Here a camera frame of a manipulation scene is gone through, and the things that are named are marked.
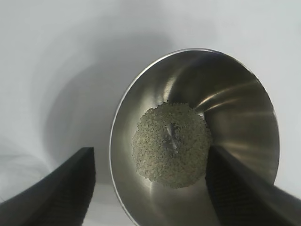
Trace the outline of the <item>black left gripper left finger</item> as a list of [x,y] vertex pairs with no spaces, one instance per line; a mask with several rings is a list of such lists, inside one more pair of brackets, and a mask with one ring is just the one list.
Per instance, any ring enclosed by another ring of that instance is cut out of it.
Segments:
[[94,188],[94,149],[81,148],[40,182],[1,203],[0,224],[80,226]]

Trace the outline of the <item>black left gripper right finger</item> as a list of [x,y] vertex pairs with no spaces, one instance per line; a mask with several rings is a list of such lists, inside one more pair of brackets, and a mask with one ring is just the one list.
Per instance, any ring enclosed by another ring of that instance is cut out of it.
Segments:
[[301,201],[269,184],[220,146],[211,146],[206,186],[222,226],[299,226]]

